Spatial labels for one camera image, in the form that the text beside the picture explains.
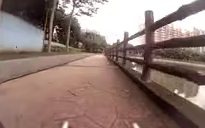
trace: water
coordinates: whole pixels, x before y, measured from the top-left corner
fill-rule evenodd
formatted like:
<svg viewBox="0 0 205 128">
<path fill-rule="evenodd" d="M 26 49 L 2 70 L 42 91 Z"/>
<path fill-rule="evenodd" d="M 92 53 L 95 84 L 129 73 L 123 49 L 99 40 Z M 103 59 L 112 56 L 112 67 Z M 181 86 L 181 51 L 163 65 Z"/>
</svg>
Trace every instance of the water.
<svg viewBox="0 0 205 128">
<path fill-rule="evenodd" d="M 133 70 L 142 73 L 142 66 L 134 62 L 131 64 Z M 156 70 L 151 70 L 150 79 L 205 110 L 205 85 L 198 85 Z"/>
</svg>

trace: sidewalk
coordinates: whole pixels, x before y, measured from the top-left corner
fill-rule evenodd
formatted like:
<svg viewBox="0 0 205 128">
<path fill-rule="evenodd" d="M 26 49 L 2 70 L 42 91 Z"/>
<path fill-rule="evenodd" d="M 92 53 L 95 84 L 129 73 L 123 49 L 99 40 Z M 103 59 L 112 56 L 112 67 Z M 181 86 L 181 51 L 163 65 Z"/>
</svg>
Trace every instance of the sidewalk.
<svg viewBox="0 0 205 128">
<path fill-rule="evenodd" d="M 0 85 L 6 128 L 177 128 L 103 55 Z"/>
</svg>

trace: road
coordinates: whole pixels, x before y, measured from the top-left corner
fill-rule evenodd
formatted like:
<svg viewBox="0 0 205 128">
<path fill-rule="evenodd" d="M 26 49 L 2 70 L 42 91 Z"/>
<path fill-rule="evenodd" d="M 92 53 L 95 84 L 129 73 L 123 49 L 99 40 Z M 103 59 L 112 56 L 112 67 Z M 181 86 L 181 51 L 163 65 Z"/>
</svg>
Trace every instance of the road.
<svg viewBox="0 0 205 128">
<path fill-rule="evenodd" d="M 0 84 L 6 128 L 178 128 L 103 55 Z"/>
</svg>

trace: bush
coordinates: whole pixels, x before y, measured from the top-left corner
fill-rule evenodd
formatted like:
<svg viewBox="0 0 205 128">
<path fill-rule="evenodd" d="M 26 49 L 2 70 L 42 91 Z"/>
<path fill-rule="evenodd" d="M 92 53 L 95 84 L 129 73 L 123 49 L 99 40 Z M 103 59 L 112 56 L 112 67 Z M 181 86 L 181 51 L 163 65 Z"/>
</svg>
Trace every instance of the bush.
<svg viewBox="0 0 205 128">
<path fill-rule="evenodd" d="M 198 53 L 190 49 L 159 49 L 154 51 L 154 55 L 163 58 L 178 59 L 178 60 L 192 60 L 205 62 L 205 53 Z"/>
</svg>

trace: wall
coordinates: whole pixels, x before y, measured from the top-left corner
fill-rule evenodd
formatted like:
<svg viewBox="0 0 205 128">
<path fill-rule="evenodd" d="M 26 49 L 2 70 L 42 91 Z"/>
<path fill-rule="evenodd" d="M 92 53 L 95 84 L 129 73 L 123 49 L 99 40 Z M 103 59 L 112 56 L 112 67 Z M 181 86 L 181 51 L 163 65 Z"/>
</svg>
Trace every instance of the wall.
<svg viewBox="0 0 205 128">
<path fill-rule="evenodd" d="M 41 51 L 43 31 L 6 12 L 0 13 L 0 50 Z"/>
</svg>

